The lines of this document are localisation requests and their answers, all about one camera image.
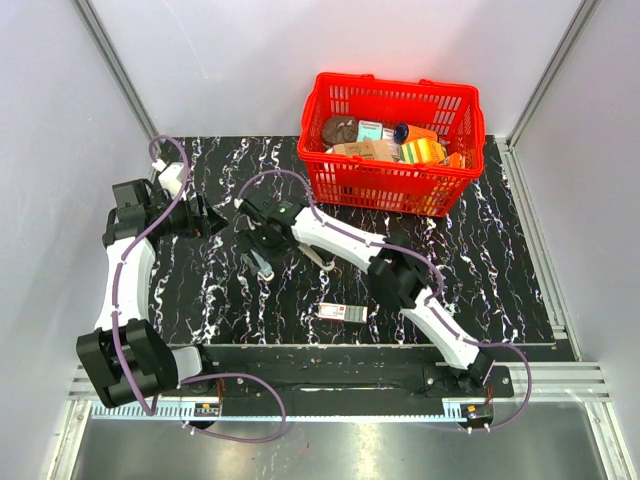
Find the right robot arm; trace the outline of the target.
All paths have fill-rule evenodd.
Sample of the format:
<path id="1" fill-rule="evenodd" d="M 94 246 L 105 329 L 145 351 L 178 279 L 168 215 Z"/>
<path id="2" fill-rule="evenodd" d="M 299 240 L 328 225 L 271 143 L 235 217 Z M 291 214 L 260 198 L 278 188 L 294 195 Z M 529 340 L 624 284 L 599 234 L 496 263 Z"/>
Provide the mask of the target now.
<path id="1" fill-rule="evenodd" d="M 331 262 L 322 252 L 347 261 L 366 275 L 375 303 L 398 311 L 431 340 L 456 370 L 460 392 L 476 396 L 489 386 L 494 359 L 439 302 L 441 288 L 430 287 L 428 280 L 437 270 L 401 239 L 352 227 L 305 201 L 253 194 L 234 205 L 249 219 L 249 228 L 238 240 L 261 264 L 294 250 L 324 269 Z"/>

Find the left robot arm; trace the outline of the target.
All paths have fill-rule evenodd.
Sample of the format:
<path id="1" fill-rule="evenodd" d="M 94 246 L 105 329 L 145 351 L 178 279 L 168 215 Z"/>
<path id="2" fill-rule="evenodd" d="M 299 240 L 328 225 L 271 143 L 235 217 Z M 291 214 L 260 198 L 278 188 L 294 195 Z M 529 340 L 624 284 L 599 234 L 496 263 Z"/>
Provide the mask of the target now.
<path id="1" fill-rule="evenodd" d="M 211 392 L 215 369 L 198 346 L 171 349 L 149 322 L 149 292 L 163 237 L 209 240 L 227 220 L 196 194 L 173 202 L 169 193 L 137 179 L 112 188 L 116 205 L 102 242 L 108 257 L 103 306 L 94 330 L 78 337 L 76 353 L 107 408 L 155 397 L 180 382 L 195 395 Z"/>

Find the small light blue stapler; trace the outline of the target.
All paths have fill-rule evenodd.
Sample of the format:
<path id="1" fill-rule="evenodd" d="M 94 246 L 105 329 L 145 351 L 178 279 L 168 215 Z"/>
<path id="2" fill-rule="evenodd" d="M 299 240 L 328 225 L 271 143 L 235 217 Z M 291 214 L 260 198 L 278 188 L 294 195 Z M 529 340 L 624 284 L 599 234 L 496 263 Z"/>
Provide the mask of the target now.
<path id="1" fill-rule="evenodd" d="M 257 275 L 266 282 L 269 282 L 274 278 L 274 272 L 271 264 L 257 252 L 250 250 L 249 252 L 243 253 L 241 258 L 252 274 Z"/>

